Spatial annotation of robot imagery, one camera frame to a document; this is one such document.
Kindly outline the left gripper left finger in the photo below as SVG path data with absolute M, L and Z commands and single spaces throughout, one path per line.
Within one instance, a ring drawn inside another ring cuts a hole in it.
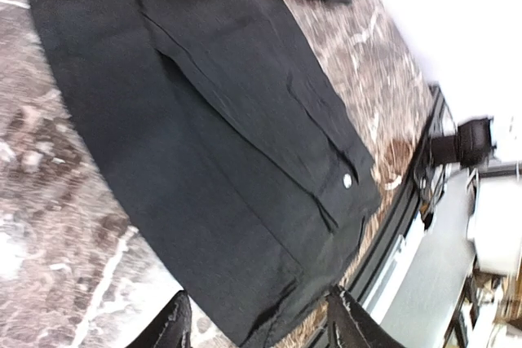
M 192 308 L 185 290 L 178 291 L 127 348 L 190 348 Z

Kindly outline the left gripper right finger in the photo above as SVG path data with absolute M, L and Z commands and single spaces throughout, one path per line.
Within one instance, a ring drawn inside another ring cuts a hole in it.
M 404 348 L 342 287 L 332 287 L 326 301 L 330 347 Z

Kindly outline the black long sleeve shirt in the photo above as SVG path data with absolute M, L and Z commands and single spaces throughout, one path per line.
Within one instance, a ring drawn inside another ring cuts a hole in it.
M 340 280 L 380 204 L 373 158 L 289 8 L 29 2 L 132 223 L 230 340 L 275 345 Z

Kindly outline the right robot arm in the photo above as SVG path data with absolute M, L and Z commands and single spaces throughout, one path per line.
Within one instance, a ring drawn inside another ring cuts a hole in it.
M 473 204 L 466 238 L 480 271 L 517 276 L 521 267 L 521 117 L 472 118 L 429 140 L 431 165 L 466 171 Z

